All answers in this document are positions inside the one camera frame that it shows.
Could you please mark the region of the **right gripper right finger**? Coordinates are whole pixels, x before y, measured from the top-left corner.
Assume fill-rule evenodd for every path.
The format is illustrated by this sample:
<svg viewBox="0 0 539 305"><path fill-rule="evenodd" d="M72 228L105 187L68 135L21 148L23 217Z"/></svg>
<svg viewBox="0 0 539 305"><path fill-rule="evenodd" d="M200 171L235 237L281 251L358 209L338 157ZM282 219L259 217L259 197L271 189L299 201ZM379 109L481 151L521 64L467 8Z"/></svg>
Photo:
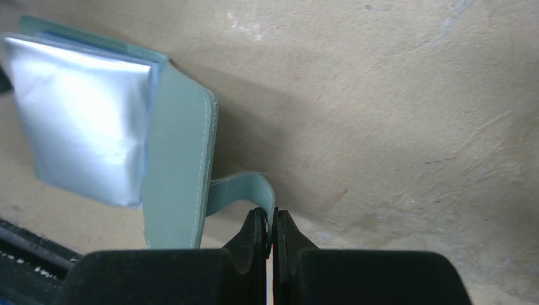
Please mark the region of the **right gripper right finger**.
<svg viewBox="0 0 539 305"><path fill-rule="evenodd" d="M286 210L273 219L275 304L471 304L455 267L425 251L318 248Z"/></svg>

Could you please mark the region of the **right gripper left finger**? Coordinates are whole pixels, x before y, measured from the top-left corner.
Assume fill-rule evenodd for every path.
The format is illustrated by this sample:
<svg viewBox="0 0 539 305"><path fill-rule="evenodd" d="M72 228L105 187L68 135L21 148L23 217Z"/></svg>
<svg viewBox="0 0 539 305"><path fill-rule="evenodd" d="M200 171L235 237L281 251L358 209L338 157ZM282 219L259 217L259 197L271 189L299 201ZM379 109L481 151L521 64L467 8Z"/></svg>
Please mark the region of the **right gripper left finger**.
<svg viewBox="0 0 539 305"><path fill-rule="evenodd" d="M256 208L221 248L93 252L55 304L266 304L266 235Z"/></svg>

